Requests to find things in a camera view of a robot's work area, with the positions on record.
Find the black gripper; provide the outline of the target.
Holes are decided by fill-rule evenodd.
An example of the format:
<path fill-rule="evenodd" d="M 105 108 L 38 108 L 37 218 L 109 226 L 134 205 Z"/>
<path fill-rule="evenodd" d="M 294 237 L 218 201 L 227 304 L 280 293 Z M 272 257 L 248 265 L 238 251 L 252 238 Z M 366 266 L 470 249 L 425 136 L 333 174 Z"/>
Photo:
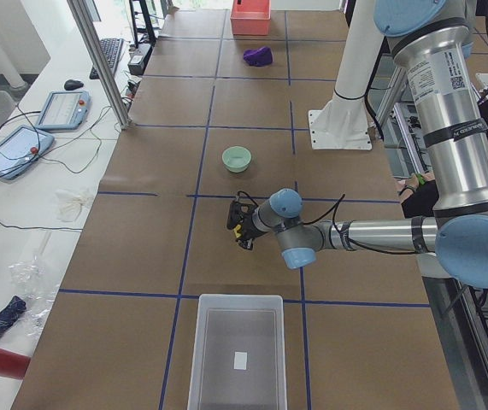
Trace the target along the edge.
<path fill-rule="evenodd" d="M 253 242 L 261 236 L 261 231 L 253 222 L 254 212 L 258 206 L 253 203 L 232 200 L 228 209 L 227 230 L 235 229 L 239 224 L 244 227 L 244 238 L 238 240 L 238 246 L 245 250 L 253 249 Z"/>

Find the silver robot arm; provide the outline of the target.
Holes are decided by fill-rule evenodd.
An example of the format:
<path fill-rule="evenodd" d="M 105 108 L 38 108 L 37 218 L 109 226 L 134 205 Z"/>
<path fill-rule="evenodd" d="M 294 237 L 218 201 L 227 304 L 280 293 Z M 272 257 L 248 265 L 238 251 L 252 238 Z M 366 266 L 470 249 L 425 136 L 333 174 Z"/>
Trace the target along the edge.
<path fill-rule="evenodd" d="M 335 210 L 305 222 L 302 198 L 292 189 L 262 203 L 239 192 L 227 228 L 243 249 L 271 232 L 291 269 L 319 251 L 371 250 L 390 255 L 435 255 L 434 274 L 488 289 L 488 143 L 466 60 L 473 47 L 473 1 L 359 1 L 332 98 L 309 112 L 314 149 L 367 149 L 369 81 L 383 47 L 393 75 L 376 120 L 416 115 L 420 141 L 407 139 L 393 162 L 396 180 L 433 171 L 439 199 L 432 217 L 338 222 Z"/>

